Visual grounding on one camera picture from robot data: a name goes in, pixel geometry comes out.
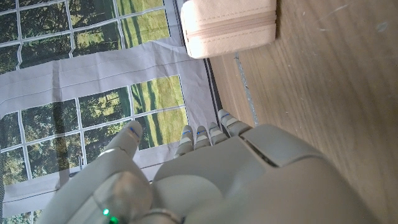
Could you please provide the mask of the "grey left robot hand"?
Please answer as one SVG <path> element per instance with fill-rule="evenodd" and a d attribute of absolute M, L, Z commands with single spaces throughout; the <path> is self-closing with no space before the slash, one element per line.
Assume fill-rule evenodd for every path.
<path fill-rule="evenodd" d="M 131 121 L 53 196 L 39 223 L 376 223 L 318 150 L 272 125 L 183 128 L 174 158 L 148 180 Z"/>

